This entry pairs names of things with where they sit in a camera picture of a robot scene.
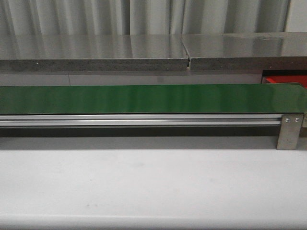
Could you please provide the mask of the left grey stone shelf slab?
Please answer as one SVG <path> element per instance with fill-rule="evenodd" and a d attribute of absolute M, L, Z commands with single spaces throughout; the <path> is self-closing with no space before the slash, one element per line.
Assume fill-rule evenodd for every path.
<path fill-rule="evenodd" d="M 1 72 L 182 71 L 178 35 L 1 35 Z"/>

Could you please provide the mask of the grey stone shelf slab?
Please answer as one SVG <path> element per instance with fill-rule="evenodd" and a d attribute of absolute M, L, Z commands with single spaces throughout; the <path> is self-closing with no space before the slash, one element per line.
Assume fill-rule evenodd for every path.
<path fill-rule="evenodd" d="M 178 35 L 1 35 L 1 72 L 182 71 Z"/>
<path fill-rule="evenodd" d="M 192 71 L 306 70 L 305 32 L 186 34 Z"/>

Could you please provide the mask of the right grey stone shelf slab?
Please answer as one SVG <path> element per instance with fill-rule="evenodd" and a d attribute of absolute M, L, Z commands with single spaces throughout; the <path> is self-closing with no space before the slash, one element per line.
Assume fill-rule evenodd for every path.
<path fill-rule="evenodd" d="M 192 71 L 306 70 L 305 32 L 186 34 Z"/>

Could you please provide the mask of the green conveyor belt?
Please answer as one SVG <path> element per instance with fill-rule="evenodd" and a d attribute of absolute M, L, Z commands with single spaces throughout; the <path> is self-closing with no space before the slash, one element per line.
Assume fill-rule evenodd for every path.
<path fill-rule="evenodd" d="M 46 114 L 302 114 L 298 84 L 2 86 L 2 115 Z"/>

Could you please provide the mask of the red plastic bin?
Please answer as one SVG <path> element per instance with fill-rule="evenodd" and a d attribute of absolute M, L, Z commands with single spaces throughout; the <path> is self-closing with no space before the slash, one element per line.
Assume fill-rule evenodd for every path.
<path fill-rule="evenodd" d="M 306 75 L 278 75 L 278 76 L 265 76 L 262 77 L 262 84 L 277 84 L 277 83 L 297 83 L 304 88 L 307 87 Z"/>

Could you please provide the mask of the grey pleated curtain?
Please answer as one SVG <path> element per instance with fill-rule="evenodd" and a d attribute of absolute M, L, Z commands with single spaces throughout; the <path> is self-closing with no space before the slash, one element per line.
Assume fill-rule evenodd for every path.
<path fill-rule="evenodd" d="M 3 0 L 3 35 L 282 32 L 288 0 Z"/>

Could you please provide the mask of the steel conveyor support bracket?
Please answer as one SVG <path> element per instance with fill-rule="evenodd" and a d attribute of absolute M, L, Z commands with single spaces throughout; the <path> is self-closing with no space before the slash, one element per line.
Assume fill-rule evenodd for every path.
<path fill-rule="evenodd" d="M 281 119 L 277 150 L 295 150 L 303 123 L 303 114 L 285 114 Z"/>

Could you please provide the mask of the aluminium conveyor side rail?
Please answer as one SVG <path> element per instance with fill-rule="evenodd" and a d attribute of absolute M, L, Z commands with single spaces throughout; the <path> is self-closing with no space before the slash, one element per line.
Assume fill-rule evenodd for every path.
<path fill-rule="evenodd" d="M 0 127 L 279 125 L 281 114 L 2 115 Z"/>

